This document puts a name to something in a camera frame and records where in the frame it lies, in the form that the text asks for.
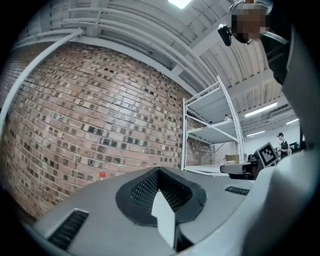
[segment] brick wall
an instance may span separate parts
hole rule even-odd
[[[15,51],[0,105],[48,43]],[[180,167],[182,102],[190,94],[153,68],[102,47],[67,43],[25,80],[2,139],[7,189],[36,218],[99,179],[152,166]],[[188,140],[188,164],[213,163]]]
[[[214,163],[224,164],[226,155],[237,155],[238,146],[235,142],[219,143],[214,145]]]

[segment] camera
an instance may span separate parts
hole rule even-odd
[[[219,33],[220,37],[222,38],[224,44],[226,46],[230,46],[232,33],[229,30],[228,26],[226,24],[220,24],[218,27],[218,33]]]

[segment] black vent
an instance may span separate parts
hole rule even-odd
[[[61,226],[59,226],[58,229],[50,236],[48,241],[62,250],[66,250],[88,216],[89,213],[87,212],[81,210],[73,211]]]
[[[248,195],[249,193],[249,189],[243,189],[243,188],[238,188],[238,187],[234,187],[234,186],[228,186],[225,191],[231,192],[231,193],[235,193],[238,195]]]
[[[158,172],[155,172],[131,189],[131,199],[137,207],[143,208],[151,214],[158,190]]]

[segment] vent slot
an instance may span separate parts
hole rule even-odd
[[[238,195],[243,195],[246,196],[249,193],[249,189],[244,189],[244,188],[238,188],[238,187],[234,187],[234,186],[228,186],[225,191],[234,193],[234,194],[238,194]]]
[[[62,250],[67,250],[88,216],[89,213],[87,212],[74,210],[50,236],[48,241]]]

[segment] red brick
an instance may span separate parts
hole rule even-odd
[[[0,81],[0,106],[15,79],[48,45],[39,43],[21,48],[19,54],[12,52],[12,58],[8,60],[3,74],[5,82]],[[104,70],[105,67],[114,70],[114,73]],[[99,77],[99,74],[112,77],[112,81]],[[8,179],[12,194],[28,213],[38,218],[53,207],[53,200],[62,201],[68,198],[65,190],[70,194],[75,193],[79,188],[98,179],[101,170],[106,173],[106,178],[112,178],[143,167],[174,166],[180,163],[178,153],[182,151],[182,139],[178,138],[178,135],[182,133],[182,122],[179,120],[182,107],[178,103],[189,97],[176,83],[167,79],[164,82],[159,72],[128,56],[115,54],[111,50],[99,51],[98,47],[92,48],[85,44],[64,44],[30,74],[12,105],[10,123],[6,124],[5,137],[8,139],[5,142],[6,155],[3,159],[4,163],[11,166],[5,173],[13,177]],[[63,118],[54,120],[54,113],[62,115]],[[168,121],[165,115],[176,119],[176,122]],[[195,122],[189,122],[188,125],[199,127]],[[90,126],[102,129],[102,134],[101,131],[98,132],[99,135],[93,134],[92,130],[89,132]],[[25,133],[26,127],[31,131],[31,135],[29,131],[28,134]],[[15,138],[10,135],[10,129],[16,133]],[[128,137],[133,138],[132,143],[137,144],[129,143]],[[30,145],[31,154],[20,145],[21,139],[23,143]],[[117,148],[111,146],[112,141],[117,141]],[[165,149],[169,147],[169,150],[162,150],[161,156],[155,155],[161,150],[162,144],[165,144]],[[212,149],[209,147],[200,143],[188,143],[187,149],[188,163],[211,163]],[[42,168],[35,164],[40,154]],[[56,166],[55,155],[59,155],[59,167]],[[172,162],[164,162],[163,159],[161,162],[164,155],[172,159]],[[106,162],[107,157],[111,157],[111,162]],[[114,163],[115,158],[120,159],[120,164]],[[88,165],[88,160],[94,161],[93,166]],[[55,164],[54,168],[58,168],[54,183],[42,173],[47,171],[53,175],[56,172],[51,167],[51,161]],[[22,168],[25,174],[28,173],[27,168],[31,168],[38,173],[38,178],[26,176],[22,173]],[[84,179],[72,176],[72,172],[83,173]],[[87,180],[88,175],[93,175],[92,181]],[[39,187],[35,185],[29,188],[37,191],[39,195],[45,194],[48,201],[41,197],[35,198],[34,195],[26,199],[26,195],[30,195],[30,189],[21,183],[21,178],[29,186],[32,186],[32,182],[40,184]],[[45,192],[47,185],[51,189]],[[56,194],[54,190],[57,189],[61,191]]]
[[[105,126],[105,122],[97,119],[92,119],[91,125],[103,128]]]
[[[123,158],[131,158],[131,159],[138,159],[138,160],[148,160],[147,154],[142,154],[138,152],[132,152],[132,151],[123,151],[122,155]]]
[[[129,145],[129,150],[134,152],[141,152],[143,149],[142,146],[139,145]]]

